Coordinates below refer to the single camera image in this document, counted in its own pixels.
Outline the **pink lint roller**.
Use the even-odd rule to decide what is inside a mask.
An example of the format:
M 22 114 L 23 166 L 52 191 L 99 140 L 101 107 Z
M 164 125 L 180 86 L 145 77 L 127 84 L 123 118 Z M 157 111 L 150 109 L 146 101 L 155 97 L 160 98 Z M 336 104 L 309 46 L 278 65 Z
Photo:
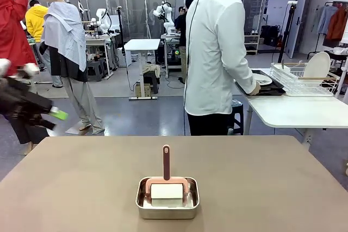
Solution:
M 145 183 L 145 195 L 153 207 L 179 208 L 184 206 L 189 184 L 184 177 L 171 175 L 171 151 L 169 145 L 162 148 L 163 175 L 151 177 Z

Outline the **person in white shirt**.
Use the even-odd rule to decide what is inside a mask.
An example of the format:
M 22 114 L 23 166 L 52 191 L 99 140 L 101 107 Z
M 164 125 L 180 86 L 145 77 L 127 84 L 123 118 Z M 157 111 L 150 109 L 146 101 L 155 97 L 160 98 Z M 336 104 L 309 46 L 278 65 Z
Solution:
M 186 16 L 184 109 L 192 136 L 228 133 L 236 69 L 248 64 L 242 0 L 193 0 Z

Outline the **mannequin with striped shirt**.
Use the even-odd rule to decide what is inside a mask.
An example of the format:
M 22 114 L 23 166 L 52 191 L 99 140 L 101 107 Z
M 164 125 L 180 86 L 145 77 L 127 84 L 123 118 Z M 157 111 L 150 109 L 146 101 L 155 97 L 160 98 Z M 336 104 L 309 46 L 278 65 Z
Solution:
M 66 93 L 79 116 L 81 130 L 93 134 L 104 131 L 97 104 L 88 83 L 85 30 L 79 11 L 64 0 L 49 2 L 44 16 L 39 52 L 49 52 L 51 75 L 61 78 Z

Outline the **black bag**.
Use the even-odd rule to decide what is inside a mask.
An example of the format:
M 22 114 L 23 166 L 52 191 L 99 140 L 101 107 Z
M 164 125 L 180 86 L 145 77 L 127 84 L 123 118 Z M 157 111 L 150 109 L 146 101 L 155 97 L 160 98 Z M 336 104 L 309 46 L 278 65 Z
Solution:
M 262 26 L 261 32 L 260 32 L 260 38 L 263 39 L 263 44 L 276 47 L 278 43 L 279 30 L 280 30 L 280 25 Z

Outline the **cream round plate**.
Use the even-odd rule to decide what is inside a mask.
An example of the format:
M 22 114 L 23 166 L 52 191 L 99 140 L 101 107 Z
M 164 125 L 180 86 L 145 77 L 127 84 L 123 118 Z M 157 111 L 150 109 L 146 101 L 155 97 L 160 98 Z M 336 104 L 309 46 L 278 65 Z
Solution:
M 272 84 L 272 79 L 270 77 L 268 77 L 268 76 L 263 75 L 263 74 L 254 73 L 253 74 L 253 78 L 256 80 L 256 82 L 260 86 L 265 86 L 265 85 Z

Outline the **white workbench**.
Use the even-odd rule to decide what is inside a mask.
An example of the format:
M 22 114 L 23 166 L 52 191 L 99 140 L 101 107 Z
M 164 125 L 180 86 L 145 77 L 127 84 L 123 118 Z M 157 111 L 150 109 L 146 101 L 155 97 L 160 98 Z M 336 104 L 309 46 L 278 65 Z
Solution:
M 105 79 L 109 79 L 117 70 L 119 62 L 116 55 L 117 50 L 117 37 L 119 33 L 92 35 L 86 34 L 85 42 L 88 53 L 102 54 L 106 63 L 107 74 Z

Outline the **large white plate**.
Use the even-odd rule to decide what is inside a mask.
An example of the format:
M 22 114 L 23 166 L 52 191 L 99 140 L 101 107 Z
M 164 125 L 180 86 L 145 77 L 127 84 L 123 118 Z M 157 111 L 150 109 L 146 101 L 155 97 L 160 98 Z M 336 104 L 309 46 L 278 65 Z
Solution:
M 314 55 L 306 63 L 303 77 L 305 78 L 326 78 L 331 66 L 330 56 L 326 52 Z

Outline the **white shelf unit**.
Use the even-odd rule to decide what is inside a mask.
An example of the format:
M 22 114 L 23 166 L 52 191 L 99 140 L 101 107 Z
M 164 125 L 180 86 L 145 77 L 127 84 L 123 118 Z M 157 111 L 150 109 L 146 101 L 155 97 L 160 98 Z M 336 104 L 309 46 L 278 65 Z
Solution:
M 244 36 L 247 55 L 256 55 L 258 53 L 259 38 L 260 36 L 257 33 L 247 33 Z

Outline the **black tripod with white head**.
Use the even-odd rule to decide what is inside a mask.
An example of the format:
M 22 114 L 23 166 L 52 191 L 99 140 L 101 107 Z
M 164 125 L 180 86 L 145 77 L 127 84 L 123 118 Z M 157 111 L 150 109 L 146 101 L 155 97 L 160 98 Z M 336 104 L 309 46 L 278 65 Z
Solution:
M 279 52 L 278 63 L 281 63 L 283 61 L 283 54 L 284 54 L 286 43 L 287 43 L 288 36 L 290 33 L 290 26 L 291 26 L 291 23 L 292 23 L 292 20 L 294 17 L 294 12 L 296 10 L 297 3 L 298 3 L 298 1 L 289 1 L 288 2 L 288 5 L 290 6 L 289 16 L 288 16 L 287 24 L 286 24 L 285 31 L 284 31 L 281 49 Z

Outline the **person in yellow hoodie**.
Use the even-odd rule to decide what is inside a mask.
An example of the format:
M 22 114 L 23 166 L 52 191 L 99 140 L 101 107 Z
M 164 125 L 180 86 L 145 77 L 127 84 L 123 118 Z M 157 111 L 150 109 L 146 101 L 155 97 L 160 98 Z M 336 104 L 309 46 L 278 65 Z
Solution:
M 59 76 L 53 76 L 51 74 L 51 61 L 49 51 L 46 50 L 44 54 L 41 54 L 39 47 L 41 44 L 41 36 L 43 33 L 44 16 L 47 14 L 48 8 L 41 5 L 38 0 L 30 0 L 30 8 L 25 14 L 26 26 L 28 33 L 35 39 L 36 49 L 38 51 L 38 56 L 41 62 L 47 67 L 48 72 L 52 78 L 52 86 L 54 88 L 62 88 L 63 83 Z

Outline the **orange hanging jacket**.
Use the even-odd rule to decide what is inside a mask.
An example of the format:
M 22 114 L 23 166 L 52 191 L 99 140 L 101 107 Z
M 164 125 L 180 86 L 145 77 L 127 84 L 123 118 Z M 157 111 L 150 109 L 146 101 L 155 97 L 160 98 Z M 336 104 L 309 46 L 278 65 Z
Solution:
M 326 34 L 328 40 L 341 40 L 348 20 L 348 8 L 341 7 L 331 17 Z

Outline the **dark grey serving tray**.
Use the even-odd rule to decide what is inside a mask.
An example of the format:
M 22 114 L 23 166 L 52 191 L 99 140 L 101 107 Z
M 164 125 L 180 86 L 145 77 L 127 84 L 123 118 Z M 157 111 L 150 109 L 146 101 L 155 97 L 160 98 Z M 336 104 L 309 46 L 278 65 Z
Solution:
M 270 77 L 262 70 L 252 70 L 252 72 L 253 74 L 258 73 Z M 257 94 L 257 96 L 282 96 L 286 93 L 286 91 L 283 89 L 284 86 L 281 83 L 279 83 L 276 79 L 273 79 L 272 77 L 270 78 L 272 79 L 272 84 L 260 86 L 260 91 Z

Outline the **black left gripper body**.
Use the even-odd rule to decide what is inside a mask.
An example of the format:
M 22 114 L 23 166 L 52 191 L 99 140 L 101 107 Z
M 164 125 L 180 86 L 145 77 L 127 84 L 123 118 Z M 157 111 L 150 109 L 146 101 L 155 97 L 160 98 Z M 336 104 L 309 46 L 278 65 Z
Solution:
M 0 114 L 32 124 L 42 114 L 49 115 L 53 102 L 29 90 L 29 86 L 14 79 L 0 79 Z

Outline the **white folding table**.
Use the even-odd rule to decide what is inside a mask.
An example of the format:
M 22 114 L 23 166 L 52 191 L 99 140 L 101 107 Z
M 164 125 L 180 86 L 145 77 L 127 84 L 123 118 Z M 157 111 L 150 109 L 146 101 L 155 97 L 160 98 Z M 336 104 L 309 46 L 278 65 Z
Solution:
M 244 134 L 250 135 L 253 116 L 274 129 L 295 129 L 309 149 L 319 129 L 348 129 L 348 104 L 323 96 L 248 96 Z

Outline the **grey plastic stool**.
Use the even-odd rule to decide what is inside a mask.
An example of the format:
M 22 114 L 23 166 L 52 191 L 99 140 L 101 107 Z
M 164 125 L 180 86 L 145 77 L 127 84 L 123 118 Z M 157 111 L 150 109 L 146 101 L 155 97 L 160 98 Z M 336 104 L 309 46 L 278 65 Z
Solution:
M 107 70 L 105 69 L 104 63 L 104 59 L 98 59 L 97 61 L 91 60 L 86 63 L 88 81 L 102 81 L 106 77 Z

